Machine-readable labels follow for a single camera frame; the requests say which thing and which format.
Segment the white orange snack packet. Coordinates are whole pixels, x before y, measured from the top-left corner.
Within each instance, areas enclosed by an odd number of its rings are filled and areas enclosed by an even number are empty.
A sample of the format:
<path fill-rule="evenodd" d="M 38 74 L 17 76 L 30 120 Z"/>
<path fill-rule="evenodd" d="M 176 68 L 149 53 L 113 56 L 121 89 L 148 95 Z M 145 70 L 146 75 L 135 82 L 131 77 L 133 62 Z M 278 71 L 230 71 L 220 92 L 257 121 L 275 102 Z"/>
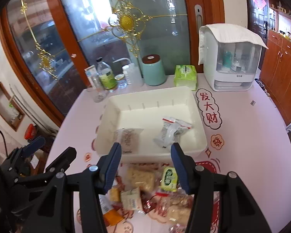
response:
<path fill-rule="evenodd" d="M 108 222 L 108 226 L 115 226 L 123 220 L 121 214 L 119 214 L 114 207 L 110 204 L 108 198 L 99 194 L 99 201 L 103 218 Z"/>

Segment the yellow small snack packet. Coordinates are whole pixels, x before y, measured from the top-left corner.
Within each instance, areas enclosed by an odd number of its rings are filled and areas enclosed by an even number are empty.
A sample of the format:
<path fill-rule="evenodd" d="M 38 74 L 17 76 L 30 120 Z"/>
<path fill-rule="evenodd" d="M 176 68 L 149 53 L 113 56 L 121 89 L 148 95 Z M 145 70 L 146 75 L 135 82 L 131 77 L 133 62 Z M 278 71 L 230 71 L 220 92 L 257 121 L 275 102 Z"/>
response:
<path fill-rule="evenodd" d="M 113 203 L 120 203 L 121 202 L 121 197 L 120 197 L 120 190 L 117 187 L 112 187 L 109 190 L 109 198 L 110 201 Z"/>

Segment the popcorn clear bag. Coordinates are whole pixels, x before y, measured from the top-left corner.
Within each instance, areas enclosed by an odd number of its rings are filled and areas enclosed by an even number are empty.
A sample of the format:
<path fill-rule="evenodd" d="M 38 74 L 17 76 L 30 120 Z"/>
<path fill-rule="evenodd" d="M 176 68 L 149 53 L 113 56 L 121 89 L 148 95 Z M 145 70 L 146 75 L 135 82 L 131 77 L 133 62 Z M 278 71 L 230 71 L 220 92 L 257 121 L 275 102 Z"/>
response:
<path fill-rule="evenodd" d="M 169 222 L 186 225 L 193 204 L 191 196 L 162 197 L 158 204 L 158 214 Z"/>

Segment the large clear pastry packet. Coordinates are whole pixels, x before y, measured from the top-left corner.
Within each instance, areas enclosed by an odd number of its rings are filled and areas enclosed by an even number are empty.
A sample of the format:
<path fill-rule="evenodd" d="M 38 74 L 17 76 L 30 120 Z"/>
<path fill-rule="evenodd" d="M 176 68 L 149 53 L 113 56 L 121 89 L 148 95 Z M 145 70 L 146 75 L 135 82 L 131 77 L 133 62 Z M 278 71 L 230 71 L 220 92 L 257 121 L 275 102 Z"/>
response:
<path fill-rule="evenodd" d="M 113 133 L 113 142 L 121 145 L 123 154 L 135 153 L 140 144 L 142 128 L 121 128 Z"/>

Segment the green pastry packet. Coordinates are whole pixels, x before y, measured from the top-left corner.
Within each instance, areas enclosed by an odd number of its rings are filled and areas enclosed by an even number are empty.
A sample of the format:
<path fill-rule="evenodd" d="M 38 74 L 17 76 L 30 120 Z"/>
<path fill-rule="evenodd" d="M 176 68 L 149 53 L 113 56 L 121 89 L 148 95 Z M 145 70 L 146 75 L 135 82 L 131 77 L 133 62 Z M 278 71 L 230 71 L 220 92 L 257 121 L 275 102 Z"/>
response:
<path fill-rule="evenodd" d="M 166 191 L 177 191 L 178 175 L 174 167 L 165 167 L 160 187 Z"/>

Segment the rice cracker clear packet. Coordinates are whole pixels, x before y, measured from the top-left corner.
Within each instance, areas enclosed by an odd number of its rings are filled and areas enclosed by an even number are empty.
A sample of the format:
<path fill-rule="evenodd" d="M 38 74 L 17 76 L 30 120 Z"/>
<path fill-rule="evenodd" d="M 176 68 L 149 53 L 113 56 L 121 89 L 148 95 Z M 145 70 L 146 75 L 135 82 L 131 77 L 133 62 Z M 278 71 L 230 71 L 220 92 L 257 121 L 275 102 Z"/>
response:
<path fill-rule="evenodd" d="M 153 192 L 158 185 L 157 169 L 154 165 L 132 165 L 126 170 L 126 181 L 134 188 Z"/>

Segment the dark red snack packet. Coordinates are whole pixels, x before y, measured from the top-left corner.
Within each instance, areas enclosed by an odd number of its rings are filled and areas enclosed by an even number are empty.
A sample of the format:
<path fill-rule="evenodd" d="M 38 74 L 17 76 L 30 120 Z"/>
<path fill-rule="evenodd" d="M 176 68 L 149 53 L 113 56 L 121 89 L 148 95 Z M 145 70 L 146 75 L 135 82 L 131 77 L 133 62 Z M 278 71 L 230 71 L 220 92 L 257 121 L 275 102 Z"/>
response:
<path fill-rule="evenodd" d="M 142 203 L 142 212 L 144 214 L 148 214 L 149 212 L 154 211 L 159 215 L 164 216 L 170 207 L 169 197 L 162 193 L 156 193 L 151 196 L 149 193 L 141 191 L 140 197 Z"/>

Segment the glass bottle green label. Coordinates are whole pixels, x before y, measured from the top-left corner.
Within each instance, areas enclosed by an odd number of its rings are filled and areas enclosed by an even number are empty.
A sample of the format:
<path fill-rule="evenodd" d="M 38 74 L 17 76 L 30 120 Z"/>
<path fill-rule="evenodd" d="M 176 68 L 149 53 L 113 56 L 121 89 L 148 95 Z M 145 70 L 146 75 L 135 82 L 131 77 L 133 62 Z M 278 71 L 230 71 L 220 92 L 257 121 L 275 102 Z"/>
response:
<path fill-rule="evenodd" d="M 103 87 L 108 91 L 115 91 L 117 89 L 117 82 L 111 67 L 103 61 L 102 57 L 97 58 L 96 61 L 97 72 Z"/>

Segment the white plastic storage bin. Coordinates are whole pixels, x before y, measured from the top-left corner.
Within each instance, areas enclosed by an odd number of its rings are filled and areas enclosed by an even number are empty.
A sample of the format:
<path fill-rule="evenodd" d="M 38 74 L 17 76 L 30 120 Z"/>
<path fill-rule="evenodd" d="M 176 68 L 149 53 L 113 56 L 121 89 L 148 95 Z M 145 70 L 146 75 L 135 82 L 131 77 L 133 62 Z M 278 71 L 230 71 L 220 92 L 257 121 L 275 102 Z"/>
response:
<path fill-rule="evenodd" d="M 117 139 L 115 132 L 122 128 L 136 129 L 138 142 L 129 153 L 123 152 L 123 163 L 168 162 L 170 147 L 163 148 L 154 142 L 169 117 L 183 120 L 192 127 L 180 135 L 178 143 L 183 152 L 196 158 L 207 149 L 202 119 L 190 88 L 171 87 L 159 90 L 112 96 L 98 126 L 94 149 L 99 156 L 109 153 Z"/>

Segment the small glass jar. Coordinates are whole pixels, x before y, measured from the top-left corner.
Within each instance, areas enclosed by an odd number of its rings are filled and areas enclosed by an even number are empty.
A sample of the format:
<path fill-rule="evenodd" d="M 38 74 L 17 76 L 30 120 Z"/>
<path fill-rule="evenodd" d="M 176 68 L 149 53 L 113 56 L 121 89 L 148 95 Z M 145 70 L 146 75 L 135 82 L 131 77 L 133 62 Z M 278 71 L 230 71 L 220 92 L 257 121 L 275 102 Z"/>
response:
<path fill-rule="evenodd" d="M 115 75 L 114 78 L 117 82 L 118 88 L 126 88 L 127 82 L 124 74 Z"/>

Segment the white squeeze bottle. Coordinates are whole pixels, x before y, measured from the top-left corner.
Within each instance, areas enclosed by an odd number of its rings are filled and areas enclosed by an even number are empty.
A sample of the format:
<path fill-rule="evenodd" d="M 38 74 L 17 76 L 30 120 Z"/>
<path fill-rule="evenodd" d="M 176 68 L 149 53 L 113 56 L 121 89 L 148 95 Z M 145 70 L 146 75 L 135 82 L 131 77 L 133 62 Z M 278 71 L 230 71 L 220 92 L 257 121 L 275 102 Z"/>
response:
<path fill-rule="evenodd" d="M 136 88 L 142 87 L 144 82 L 141 76 L 139 66 L 133 63 L 129 58 L 125 58 L 125 57 L 117 59 L 113 61 L 113 63 L 117 63 L 121 61 L 127 61 L 127 64 L 122 66 L 122 71 L 125 70 L 128 72 L 129 78 L 131 80 L 131 85 Z"/>

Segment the teal canister brown lid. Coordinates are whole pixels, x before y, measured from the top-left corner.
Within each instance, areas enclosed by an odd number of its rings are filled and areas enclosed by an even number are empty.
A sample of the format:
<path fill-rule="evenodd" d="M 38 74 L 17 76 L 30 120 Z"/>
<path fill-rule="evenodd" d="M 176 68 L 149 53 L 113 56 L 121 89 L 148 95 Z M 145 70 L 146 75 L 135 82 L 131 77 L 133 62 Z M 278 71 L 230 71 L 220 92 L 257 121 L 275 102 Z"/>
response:
<path fill-rule="evenodd" d="M 150 54 L 142 58 L 142 73 L 145 83 L 159 86 L 166 81 L 166 74 L 158 54 Z"/>

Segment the white countertop appliance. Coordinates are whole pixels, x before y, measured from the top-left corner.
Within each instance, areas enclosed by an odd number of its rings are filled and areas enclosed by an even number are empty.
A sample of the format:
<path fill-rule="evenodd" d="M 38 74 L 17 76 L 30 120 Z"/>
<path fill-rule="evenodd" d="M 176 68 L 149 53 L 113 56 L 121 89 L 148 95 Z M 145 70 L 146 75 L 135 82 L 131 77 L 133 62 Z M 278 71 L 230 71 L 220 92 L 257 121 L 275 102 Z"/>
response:
<path fill-rule="evenodd" d="M 224 44 L 209 30 L 205 33 L 203 72 L 214 91 L 246 91 L 256 75 L 261 53 L 266 50 L 249 42 Z"/>

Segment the green tissue pack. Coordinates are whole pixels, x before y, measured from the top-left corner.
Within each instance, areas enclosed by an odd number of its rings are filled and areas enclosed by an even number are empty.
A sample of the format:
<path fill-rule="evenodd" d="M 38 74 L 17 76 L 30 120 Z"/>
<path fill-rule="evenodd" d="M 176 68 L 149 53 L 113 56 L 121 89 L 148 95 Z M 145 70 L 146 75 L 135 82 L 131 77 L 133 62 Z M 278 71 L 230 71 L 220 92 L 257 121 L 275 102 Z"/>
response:
<path fill-rule="evenodd" d="M 197 72 L 193 65 L 177 65 L 174 72 L 174 85 L 186 86 L 192 91 L 197 89 Z"/>

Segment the white cloth on appliance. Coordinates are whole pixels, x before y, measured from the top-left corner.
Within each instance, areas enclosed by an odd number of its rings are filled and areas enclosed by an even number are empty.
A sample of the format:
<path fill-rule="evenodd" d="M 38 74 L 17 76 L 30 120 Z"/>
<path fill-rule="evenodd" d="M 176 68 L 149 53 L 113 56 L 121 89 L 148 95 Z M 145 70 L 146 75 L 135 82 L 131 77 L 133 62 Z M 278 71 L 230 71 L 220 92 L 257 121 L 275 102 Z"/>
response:
<path fill-rule="evenodd" d="M 204 64 L 205 33 L 209 30 L 215 39 L 224 44 L 249 42 L 269 49 L 262 38 L 249 29 L 228 23 L 207 24 L 199 28 L 199 60 L 198 65 Z"/>

